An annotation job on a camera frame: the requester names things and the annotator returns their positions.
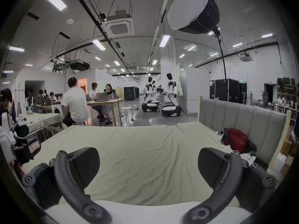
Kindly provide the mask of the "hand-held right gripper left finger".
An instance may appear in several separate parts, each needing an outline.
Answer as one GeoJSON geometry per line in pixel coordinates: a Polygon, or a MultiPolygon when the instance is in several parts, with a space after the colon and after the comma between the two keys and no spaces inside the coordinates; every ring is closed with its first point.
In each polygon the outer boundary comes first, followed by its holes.
{"type": "Polygon", "coordinates": [[[85,188],[99,171],[99,153],[94,147],[84,147],[71,153],[58,151],[49,164],[40,163],[22,178],[29,196],[43,209],[59,203],[61,197],[85,221],[110,224],[111,214],[91,200],[85,188]]]}

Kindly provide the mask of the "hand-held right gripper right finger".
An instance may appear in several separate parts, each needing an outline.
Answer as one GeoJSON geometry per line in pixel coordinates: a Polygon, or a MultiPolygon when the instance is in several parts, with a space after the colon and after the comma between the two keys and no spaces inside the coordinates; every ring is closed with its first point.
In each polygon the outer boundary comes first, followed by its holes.
{"type": "Polygon", "coordinates": [[[249,165],[238,151],[225,153],[212,147],[202,148],[198,169],[213,193],[184,215],[183,224],[212,221],[234,197],[241,208],[254,212],[275,192],[276,178],[256,163],[249,165]]]}

